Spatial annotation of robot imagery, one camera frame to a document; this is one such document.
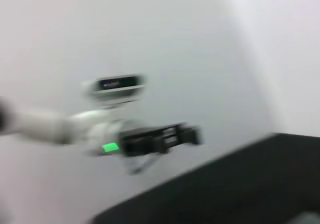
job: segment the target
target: black table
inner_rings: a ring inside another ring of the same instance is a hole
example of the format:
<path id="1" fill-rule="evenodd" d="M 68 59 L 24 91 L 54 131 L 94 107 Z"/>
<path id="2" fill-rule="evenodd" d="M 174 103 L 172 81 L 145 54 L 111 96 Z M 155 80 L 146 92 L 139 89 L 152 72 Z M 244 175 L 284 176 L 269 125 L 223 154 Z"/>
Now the black table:
<path id="1" fill-rule="evenodd" d="M 320 212 L 320 138 L 277 134 L 123 202 L 94 224 L 284 224 Z"/>

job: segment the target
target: green light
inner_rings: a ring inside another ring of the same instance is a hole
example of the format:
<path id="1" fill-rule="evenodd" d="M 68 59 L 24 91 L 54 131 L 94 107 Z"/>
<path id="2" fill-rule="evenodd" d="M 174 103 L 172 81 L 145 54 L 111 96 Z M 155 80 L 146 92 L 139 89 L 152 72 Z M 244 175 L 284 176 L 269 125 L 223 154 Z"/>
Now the green light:
<path id="1" fill-rule="evenodd" d="M 115 142 L 105 144 L 105 145 L 102 146 L 102 148 L 104 149 L 103 154 L 109 153 L 109 152 L 112 152 L 112 151 L 115 151 L 115 150 L 119 149 L 118 145 Z"/>

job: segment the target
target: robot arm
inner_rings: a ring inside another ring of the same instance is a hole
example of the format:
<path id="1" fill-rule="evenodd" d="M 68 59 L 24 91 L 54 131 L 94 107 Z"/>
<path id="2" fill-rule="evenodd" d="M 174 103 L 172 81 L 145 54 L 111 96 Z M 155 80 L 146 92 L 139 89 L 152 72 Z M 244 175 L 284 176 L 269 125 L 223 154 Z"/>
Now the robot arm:
<path id="1" fill-rule="evenodd" d="M 14 109 L 0 100 L 0 134 L 20 134 L 56 146 L 84 144 L 87 154 L 120 154 L 125 158 L 167 154 L 180 144 L 200 144 L 194 127 L 148 127 L 140 121 L 121 118 L 120 106 L 136 101 L 143 87 L 141 77 L 135 75 L 87 82 L 85 93 L 99 109 L 72 116 L 49 110 Z"/>

